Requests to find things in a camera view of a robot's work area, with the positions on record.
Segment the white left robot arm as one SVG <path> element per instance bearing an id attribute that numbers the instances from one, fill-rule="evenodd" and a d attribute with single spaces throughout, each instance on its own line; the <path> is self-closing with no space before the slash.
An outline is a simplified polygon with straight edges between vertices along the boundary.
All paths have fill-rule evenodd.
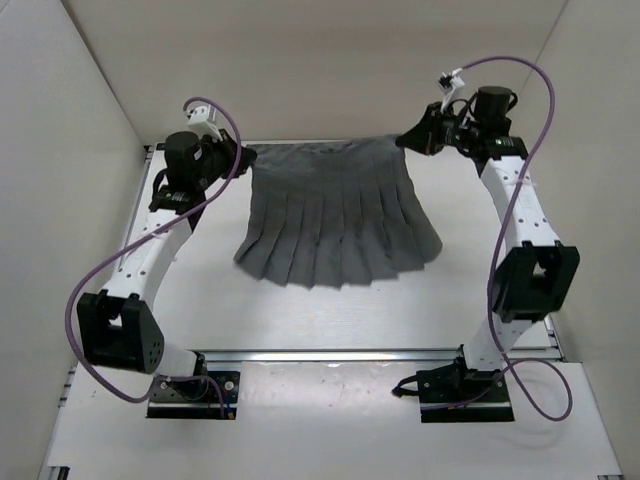
<path id="1" fill-rule="evenodd" d="M 257 154 L 213 126 L 169 135 L 162 153 L 165 167 L 154 179 L 141 236 L 115 255 L 119 266 L 97 292 L 71 295 L 80 334 L 69 342 L 91 375 L 98 367 L 148 374 L 197 398 L 209 385 L 204 357 L 168 343 L 153 306 L 206 208 L 207 189 L 243 175 Z"/>

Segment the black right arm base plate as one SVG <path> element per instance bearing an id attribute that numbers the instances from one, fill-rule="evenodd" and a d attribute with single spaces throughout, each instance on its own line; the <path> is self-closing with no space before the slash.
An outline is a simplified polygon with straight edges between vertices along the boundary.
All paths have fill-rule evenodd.
<path id="1" fill-rule="evenodd" d="M 506 384 L 492 379 L 464 379 L 454 365 L 418 370 L 398 382 L 391 393 L 417 397 L 421 422 L 508 423 L 515 420 Z"/>

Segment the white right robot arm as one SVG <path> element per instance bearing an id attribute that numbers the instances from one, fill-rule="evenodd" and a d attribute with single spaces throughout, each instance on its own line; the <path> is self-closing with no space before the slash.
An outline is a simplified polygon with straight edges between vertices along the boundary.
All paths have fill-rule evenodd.
<path id="1" fill-rule="evenodd" d="M 464 100 L 449 87 L 396 141 L 428 156 L 452 147 L 471 159 L 501 222 L 487 319 L 462 346 L 462 366 L 448 376 L 449 391 L 465 401 L 483 390 L 484 377 L 500 369 L 525 332 L 560 309 L 580 260 L 550 226 L 527 171 L 527 147 L 510 133 L 508 113 L 517 101 L 505 87 L 483 86 Z"/>

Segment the grey pleated skirt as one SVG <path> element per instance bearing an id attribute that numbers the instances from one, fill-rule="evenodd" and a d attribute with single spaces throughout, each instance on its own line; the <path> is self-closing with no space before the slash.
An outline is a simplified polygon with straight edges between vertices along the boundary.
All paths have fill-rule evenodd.
<path id="1" fill-rule="evenodd" d="M 392 135 L 255 144 L 236 266 L 307 289 L 367 286 L 422 270 L 443 243 Z"/>

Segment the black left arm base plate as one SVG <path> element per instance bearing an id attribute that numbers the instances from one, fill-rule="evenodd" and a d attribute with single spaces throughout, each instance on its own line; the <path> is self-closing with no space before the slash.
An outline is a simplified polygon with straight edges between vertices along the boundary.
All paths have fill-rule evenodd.
<path id="1" fill-rule="evenodd" d="M 241 372 L 209 370 L 211 382 L 162 381 L 155 386 L 147 404 L 150 419 L 235 420 Z"/>

